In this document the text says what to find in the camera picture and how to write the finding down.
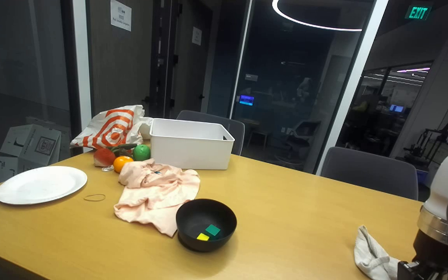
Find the orange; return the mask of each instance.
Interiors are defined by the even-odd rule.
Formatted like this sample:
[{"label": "orange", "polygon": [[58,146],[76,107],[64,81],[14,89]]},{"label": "orange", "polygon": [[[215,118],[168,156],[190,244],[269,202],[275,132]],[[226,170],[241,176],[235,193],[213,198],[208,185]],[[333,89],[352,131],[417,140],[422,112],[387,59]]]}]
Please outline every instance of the orange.
[{"label": "orange", "polygon": [[132,159],[132,157],[128,157],[128,156],[118,156],[118,157],[115,157],[115,160],[114,160],[114,171],[115,171],[115,173],[120,173],[121,168],[123,168],[128,162],[134,162],[134,159]]}]

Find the white plastic bin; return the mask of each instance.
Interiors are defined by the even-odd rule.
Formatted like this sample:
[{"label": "white plastic bin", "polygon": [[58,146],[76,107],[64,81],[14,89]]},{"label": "white plastic bin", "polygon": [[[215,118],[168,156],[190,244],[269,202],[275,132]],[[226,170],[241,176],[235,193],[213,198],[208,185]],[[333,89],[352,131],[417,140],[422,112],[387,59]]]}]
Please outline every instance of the white plastic bin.
[{"label": "white plastic bin", "polygon": [[227,170],[235,139],[218,123],[162,120],[151,123],[151,157],[191,170]]}]

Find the black bowl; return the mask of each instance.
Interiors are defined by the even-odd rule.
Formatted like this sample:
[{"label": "black bowl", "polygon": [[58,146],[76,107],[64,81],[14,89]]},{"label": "black bowl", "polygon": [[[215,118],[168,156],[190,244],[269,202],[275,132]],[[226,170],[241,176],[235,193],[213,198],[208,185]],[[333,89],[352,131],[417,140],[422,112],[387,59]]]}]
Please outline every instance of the black bowl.
[{"label": "black bowl", "polygon": [[182,204],[176,223],[180,244],[198,252],[222,247],[236,229],[235,213],[226,204],[212,199]]}]

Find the desk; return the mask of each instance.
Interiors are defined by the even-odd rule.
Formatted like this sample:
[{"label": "desk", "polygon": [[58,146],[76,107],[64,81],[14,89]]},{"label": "desk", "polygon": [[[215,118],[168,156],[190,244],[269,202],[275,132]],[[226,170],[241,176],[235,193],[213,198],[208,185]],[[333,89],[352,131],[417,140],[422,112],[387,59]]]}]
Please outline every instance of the desk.
[{"label": "desk", "polygon": [[[58,165],[84,170],[65,199],[0,204],[0,258],[45,279],[366,279],[353,263],[359,226],[401,260],[414,257],[420,202],[232,156],[227,171],[201,171],[198,198],[230,205],[232,240],[212,254],[182,247],[151,226],[114,216],[123,187],[90,154]],[[101,202],[89,195],[103,193]]]}]

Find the gray chair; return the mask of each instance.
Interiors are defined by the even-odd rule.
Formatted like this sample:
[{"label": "gray chair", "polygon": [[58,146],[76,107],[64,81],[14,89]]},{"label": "gray chair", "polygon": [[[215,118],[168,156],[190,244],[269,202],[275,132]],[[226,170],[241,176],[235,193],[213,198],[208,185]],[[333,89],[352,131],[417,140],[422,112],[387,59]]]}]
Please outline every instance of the gray chair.
[{"label": "gray chair", "polygon": [[418,199],[417,170],[408,162],[356,149],[328,149],[320,176]]},{"label": "gray chair", "polygon": [[230,120],[221,115],[212,115],[212,114],[196,112],[196,111],[180,111],[177,118],[191,120],[191,121],[221,123],[230,132],[230,135],[235,137],[232,153],[233,154],[243,153],[244,132],[246,132],[244,123],[238,120]]}]

